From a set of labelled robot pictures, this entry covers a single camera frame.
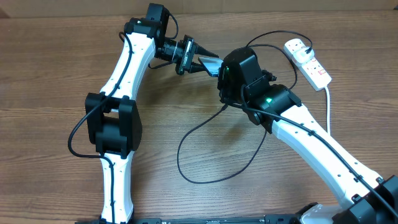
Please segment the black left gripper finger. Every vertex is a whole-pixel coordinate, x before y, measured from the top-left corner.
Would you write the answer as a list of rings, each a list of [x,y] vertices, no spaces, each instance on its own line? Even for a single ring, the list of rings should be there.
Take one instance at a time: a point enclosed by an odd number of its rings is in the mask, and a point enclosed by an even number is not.
[[[190,64],[188,72],[189,73],[196,73],[196,72],[203,72],[205,70],[206,70],[206,68],[202,64],[196,63],[196,62],[192,62]]]
[[[197,54],[197,55],[203,55],[203,56],[214,57],[214,58],[219,57],[217,54],[208,51],[207,49],[203,48],[201,45],[195,44],[195,46],[196,46],[195,54]]]

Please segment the blue Samsung Galaxy smartphone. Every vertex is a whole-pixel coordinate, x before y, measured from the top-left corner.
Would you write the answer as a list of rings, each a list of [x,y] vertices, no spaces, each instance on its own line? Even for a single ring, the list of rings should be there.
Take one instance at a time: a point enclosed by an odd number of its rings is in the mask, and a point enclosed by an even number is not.
[[[223,60],[220,58],[199,57],[199,62],[204,66],[206,72],[211,77],[218,77]]]

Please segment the white power strip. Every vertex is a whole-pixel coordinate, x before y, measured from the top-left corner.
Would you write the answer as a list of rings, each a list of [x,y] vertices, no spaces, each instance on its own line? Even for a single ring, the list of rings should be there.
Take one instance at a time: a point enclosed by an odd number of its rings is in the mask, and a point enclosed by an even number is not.
[[[293,63],[301,71],[311,86],[316,90],[322,90],[328,86],[332,78],[323,68],[315,56],[304,64],[297,64],[293,58],[293,53],[303,47],[307,47],[300,39],[292,39],[284,44],[284,50]]]

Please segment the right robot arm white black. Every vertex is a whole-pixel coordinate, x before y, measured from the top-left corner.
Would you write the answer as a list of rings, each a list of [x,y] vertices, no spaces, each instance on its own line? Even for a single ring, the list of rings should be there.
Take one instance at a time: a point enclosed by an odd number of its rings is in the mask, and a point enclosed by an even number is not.
[[[306,208],[299,223],[397,223],[397,177],[383,179],[334,140],[289,88],[269,82],[253,49],[228,54],[218,75],[220,98],[243,110],[290,146],[321,177],[338,201]]]

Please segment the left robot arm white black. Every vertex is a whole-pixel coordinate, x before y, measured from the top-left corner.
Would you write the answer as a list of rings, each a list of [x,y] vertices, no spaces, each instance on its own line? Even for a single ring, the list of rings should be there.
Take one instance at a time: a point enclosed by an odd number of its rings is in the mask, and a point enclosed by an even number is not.
[[[98,223],[129,223],[134,206],[131,197],[131,164],[140,145],[142,123],[136,98],[145,71],[153,58],[174,64],[179,75],[204,71],[195,55],[216,57],[185,35],[175,41],[166,37],[170,11],[161,4],[149,4],[146,16],[131,18],[120,33],[121,56],[109,80],[99,93],[85,100],[90,143],[101,160],[104,205]]]

